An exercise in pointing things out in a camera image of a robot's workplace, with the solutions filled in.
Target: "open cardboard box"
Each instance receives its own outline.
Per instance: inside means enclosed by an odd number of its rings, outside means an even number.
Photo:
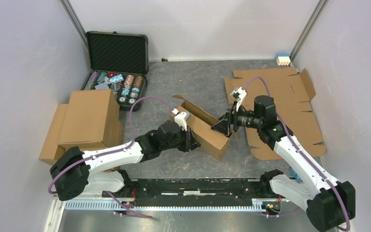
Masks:
[[[173,97],[184,100],[176,109],[179,112],[189,112],[191,114],[187,125],[193,131],[196,140],[201,144],[201,148],[216,160],[220,160],[228,149],[230,138],[211,130],[211,126],[219,120],[185,99],[182,95],[174,95]]]
[[[308,72],[304,69],[300,74],[295,67],[257,70],[234,70],[234,77],[225,78],[225,86],[228,101],[234,102],[231,91],[236,87],[244,86],[251,78],[261,76],[270,89],[274,98],[277,112],[284,119],[286,125],[293,131],[302,146],[312,157],[322,156],[326,146],[321,144],[323,137],[312,113],[310,100],[316,95],[314,86]],[[243,106],[247,110],[254,109],[254,98],[258,95],[266,95],[261,80],[253,81],[247,87],[247,96]],[[254,148],[251,153],[260,160],[282,159],[258,136],[256,129],[246,128],[248,144]]]

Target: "concrete floor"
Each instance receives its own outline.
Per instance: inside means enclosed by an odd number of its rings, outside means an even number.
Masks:
[[[182,94],[208,113],[220,117],[230,107],[224,77],[232,77],[232,70],[276,68],[275,60],[220,60],[158,62],[150,64],[146,75],[149,81],[146,96],[160,97],[176,107],[182,100],[172,98]],[[125,125],[124,141],[132,133],[128,112],[121,111]],[[142,108],[133,112],[136,136],[157,129],[170,119],[170,110],[157,100],[146,100]],[[247,144],[245,129],[232,137],[228,152],[217,161],[198,148],[189,153],[178,150],[163,151],[159,158],[139,164],[122,166],[131,178],[201,178],[201,177],[260,177],[265,171],[279,169],[290,175],[284,160],[262,161],[255,158]]]

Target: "wire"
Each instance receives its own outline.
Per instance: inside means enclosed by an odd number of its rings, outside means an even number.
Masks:
[[[99,157],[102,157],[102,156],[105,156],[105,155],[118,153],[118,152],[123,151],[124,149],[129,149],[131,146],[133,146],[133,144],[134,144],[134,140],[136,139],[136,133],[134,132],[133,122],[132,122],[131,114],[132,114],[132,112],[133,112],[133,108],[134,108],[134,106],[135,106],[137,103],[139,103],[139,102],[141,102],[141,101],[143,101],[143,100],[145,100],[145,99],[156,99],[156,100],[159,100],[160,102],[166,104],[166,105],[167,105],[171,110],[174,110],[174,108],[173,108],[170,104],[168,104],[168,103],[167,103],[166,101],[164,101],[163,99],[160,99],[160,98],[157,98],[157,97],[142,97],[142,98],[138,99],[138,100],[137,100],[137,101],[136,101],[136,102],[131,106],[131,108],[130,108],[130,112],[129,112],[129,114],[128,114],[128,118],[129,118],[129,121],[130,121],[130,128],[131,128],[131,132],[132,132],[132,134],[133,134],[130,144],[127,145],[127,146],[124,147],[124,148],[116,149],[116,150],[113,150],[113,151],[107,151],[107,152],[103,152],[103,153],[98,153],[98,154],[96,154],[96,155],[93,155],[93,157],[99,158]],[[91,160],[91,159],[92,159],[92,156],[87,157],[87,158],[84,158],[84,159],[81,159],[81,160],[79,160],[79,161],[76,161],[75,163],[73,163],[73,164],[71,164],[70,166],[66,167],[63,171],[61,171],[59,174],[57,174],[57,175],[55,176],[55,178],[53,178],[53,180],[52,180],[52,181],[50,182],[50,184],[49,184],[49,187],[48,187],[47,191],[48,191],[50,194],[56,194],[56,193],[57,193],[56,191],[52,191],[52,187],[53,187],[53,185],[56,183],[56,181],[59,180],[59,178],[60,178],[62,175],[64,175],[68,170],[72,169],[73,167],[75,167],[75,166],[77,166],[77,165],[79,165],[79,164],[81,164],[81,163],[83,163],[83,162],[86,162],[86,161],[88,161],[88,160]]]
[[[294,210],[294,211],[291,211],[291,212],[289,212],[289,213],[278,214],[278,215],[265,215],[265,214],[263,214],[263,213],[258,214],[258,215],[266,216],[267,218],[280,218],[280,217],[286,217],[286,216],[289,216],[289,215],[291,215],[291,214],[297,213],[297,212],[299,212],[300,210],[301,210],[301,208],[298,208],[298,209],[296,209],[296,210]]]
[[[281,202],[281,200],[282,200],[282,196],[279,195],[278,200],[276,201],[276,203],[278,204],[279,202]]]
[[[133,188],[133,201],[136,204],[136,188]]]
[[[276,205],[278,205],[278,204],[279,204],[279,210],[275,210],[274,208],[270,208],[270,210],[279,214],[282,211],[282,203],[281,202],[276,203]]]
[[[253,77],[251,80],[248,81],[247,84],[245,84],[245,86],[242,87],[242,89],[246,89],[247,86],[249,84],[251,84],[255,79],[260,79],[262,81],[262,83],[264,84],[265,86],[265,89],[267,91],[267,94],[268,96],[270,97],[271,96],[271,93],[270,93],[270,90],[268,88],[268,85],[267,83],[265,83],[265,80],[260,77],[260,76],[256,76],[256,77]],[[290,142],[292,143],[292,145],[295,147],[295,149],[301,154],[301,156],[315,169],[316,172],[318,172],[318,174],[326,181],[326,183],[330,186],[330,188],[333,190],[333,192],[335,193],[335,196],[336,198],[338,199],[339,201],[339,205],[341,206],[341,209],[342,209],[342,213],[343,213],[343,216],[345,217],[345,222],[346,222],[346,228],[342,228],[340,226],[337,226],[337,228],[341,231],[345,231],[345,232],[348,232],[350,231],[351,229],[351,225],[350,225],[350,221],[349,221],[349,216],[348,216],[348,213],[346,211],[346,208],[345,208],[345,204],[343,203],[343,200],[339,194],[339,192],[336,190],[335,186],[331,183],[330,180],[327,179],[327,176],[321,171],[318,169],[318,167],[300,150],[300,148],[298,147],[298,145],[295,143],[295,141],[292,139],[292,136],[289,134],[289,131],[288,131],[288,128],[286,127],[286,124],[284,122],[284,120],[281,118],[281,116],[278,114],[278,112],[276,112],[276,115],[278,116],[279,120],[281,121],[282,123],[282,126],[284,127],[284,131],[288,137],[288,139],[290,140]],[[297,212],[300,208],[298,208],[297,210],[294,210],[290,213],[286,213],[286,214],[282,214],[282,215],[278,215],[280,217],[282,216],[287,216],[287,215],[290,215],[294,212]]]
[[[127,212],[130,212],[134,215],[130,215],[130,214],[120,214],[121,216],[125,216],[125,217],[134,217],[134,218],[152,218],[152,216],[148,216],[148,215],[144,215],[144,214],[139,214],[137,212],[134,212],[133,210],[129,209],[128,207],[126,207],[123,203],[121,203],[114,195],[112,192],[110,191],[105,191],[107,194],[109,194],[114,201],[116,201],[122,208],[124,208],[125,210],[127,210]]]

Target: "gray floor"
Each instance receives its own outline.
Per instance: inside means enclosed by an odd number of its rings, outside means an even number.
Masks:
[[[161,97],[174,107],[182,101],[173,94],[183,94],[192,102],[214,116],[221,116],[229,107],[224,77],[232,77],[234,69],[275,68],[274,60],[190,61],[159,62],[151,66],[147,75],[147,96]],[[132,137],[122,112],[125,125],[125,142]],[[170,110],[156,100],[148,100],[142,109],[133,113],[136,136],[157,129],[170,119]],[[260,177],[265,171],[279,169],[289,174],[283,160],[261,161],[250,152],[245,130],[237,132],[238,140],[231,140],[229,150],[221,161],[216,161],[200,148],[189,153],[169,150],[160,157],[140,164],[126,165],[122,169],[134,178],[197,178],[197,177]],[[284,203],[283,212],[297,208]],[[315,232],[305,212],[288,217],[266,219],[247,212],[144,212],[154,219],[120,218],[110,211],[66,210],[59,231],[61,232]]]
[[[232,77],[232,70],[276,68],[275,60],[227,60],[159,62],[151,65],[147,74],[149,85],[146,96],[160,97],[174,107],[182,101],[172,98],[182,94],[208,113],[220,117],[230,107],[224,77]],[[124,141],[131,139],[128,113],[120,113],[125,125]],[[157,100],[146,100],[142,109],[133,113],[136,136],[157,129],[170,119],[170,110]],[[123,166],[131,178],[196,178],[196,177],[260,177],[265,171],[279,169],[289,173],[283,160],[261,161],[248,146],[245,129],[233,137],[223,159],[218,162],[198,148],[189,153],[168,150],[158,159]]]
[[[296,208],[283,202],[282,213]],[[266,219],[254,212],[142,213],[154,218],[119,217],[111,211],[66,210],[59,232],[317,232],[304,211],[277,219]]]

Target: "stacked cardboard boxes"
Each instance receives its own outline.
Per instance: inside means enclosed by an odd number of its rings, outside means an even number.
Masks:
[[[110,89],[74,91],[69,104],[59,104],[39,157],[54,165],[73,146],[99,150],[122,144],[119,105]]]

